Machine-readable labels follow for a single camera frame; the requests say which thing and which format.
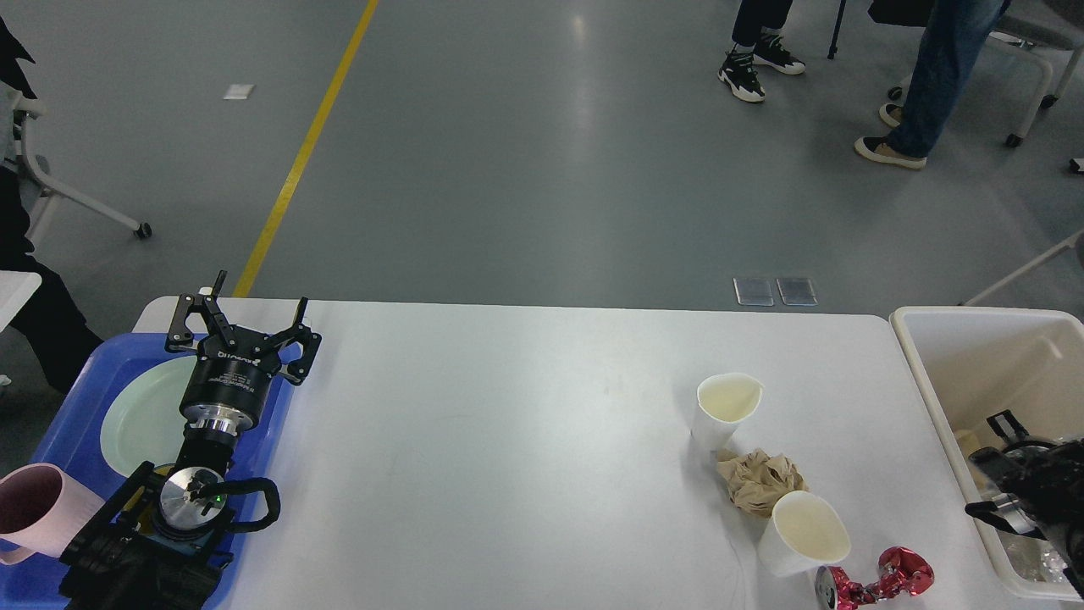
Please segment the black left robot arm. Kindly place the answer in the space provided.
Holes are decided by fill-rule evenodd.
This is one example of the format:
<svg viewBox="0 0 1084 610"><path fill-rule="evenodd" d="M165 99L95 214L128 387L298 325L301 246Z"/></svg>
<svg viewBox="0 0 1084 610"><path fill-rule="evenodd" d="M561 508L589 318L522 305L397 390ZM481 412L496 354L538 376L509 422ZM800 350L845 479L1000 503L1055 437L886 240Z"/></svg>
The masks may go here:
<svg viewBox="0 0 1084 610"><path fill-rule="evenodd" d="M230 323L218 304L225 277L220 271L206 295L179 297L165 348L195 354L179 401L185 439L166 469L141 463L64 549L59 593L70 609L201 609L234 558L221 541L281 516L271 479L228 473L272 382L302 385L322 337L305 323L306 298L274 335Z"/></svg>

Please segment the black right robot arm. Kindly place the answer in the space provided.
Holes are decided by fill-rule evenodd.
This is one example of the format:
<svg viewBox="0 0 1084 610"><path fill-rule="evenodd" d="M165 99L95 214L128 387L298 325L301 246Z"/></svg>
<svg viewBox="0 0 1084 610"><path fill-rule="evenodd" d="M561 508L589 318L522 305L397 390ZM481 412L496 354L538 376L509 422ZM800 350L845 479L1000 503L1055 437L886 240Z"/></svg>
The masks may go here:
<svg viewBox="0 0 1084 610"><path fill-rule="evenodd" d="M1004 447L969 455L998 494L971 502L965 512L1003 532L1051 544L1064 560L1062 574L1081 594L1083 567L1083 446L1047 441L1027 431L1010 410L988 417Z"/></svg>

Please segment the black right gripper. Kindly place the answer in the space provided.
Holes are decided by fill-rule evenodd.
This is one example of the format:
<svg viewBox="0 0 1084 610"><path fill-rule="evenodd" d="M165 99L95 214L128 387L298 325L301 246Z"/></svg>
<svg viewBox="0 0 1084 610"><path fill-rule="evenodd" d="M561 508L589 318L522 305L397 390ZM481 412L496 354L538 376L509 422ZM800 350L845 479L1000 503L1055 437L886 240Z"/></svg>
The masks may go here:
<svg viewBox="0 0 1084 610"><path fill-rule="evenodd" d="M986 421L994 440L980 437L986 446L971 455L988 476L978 489L1009 494L968 502L965 512L1005 533L1049 543L1081 543L1081 441L1057 445L1048 436L1033 434L1010 408L992 414Z"/></svg>

